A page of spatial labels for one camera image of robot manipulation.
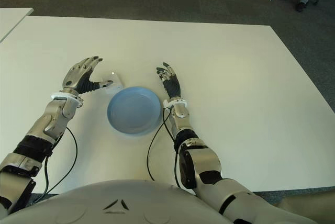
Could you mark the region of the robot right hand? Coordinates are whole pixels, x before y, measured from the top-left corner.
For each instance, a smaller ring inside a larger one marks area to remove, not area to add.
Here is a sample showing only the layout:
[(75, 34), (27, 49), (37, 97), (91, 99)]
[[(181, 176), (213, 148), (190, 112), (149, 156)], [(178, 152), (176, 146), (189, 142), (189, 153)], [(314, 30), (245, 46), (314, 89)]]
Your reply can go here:
[(176, 73), (169, 64), (163, 62), (163, 66), (163, 68), (157, 67), (156, 70), (157, 75), (161, 79), (169, 98), (181, 98), (181, 87)]

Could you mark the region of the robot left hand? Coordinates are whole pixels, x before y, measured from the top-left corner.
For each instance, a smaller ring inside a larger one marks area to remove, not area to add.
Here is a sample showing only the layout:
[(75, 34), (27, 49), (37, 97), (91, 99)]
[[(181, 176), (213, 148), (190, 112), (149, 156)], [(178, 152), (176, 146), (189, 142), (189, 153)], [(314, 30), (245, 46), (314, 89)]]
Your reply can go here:
[(95, 67), (102, 60), (102, 58), (94, 56), (91, 58), (86, 58), (81, 62), (73, 65), (63, 79), (62, 92), (73, 95), (80, 95), (112, 85), (112, 80), (101, 82), (93, 82), (90, 80)]

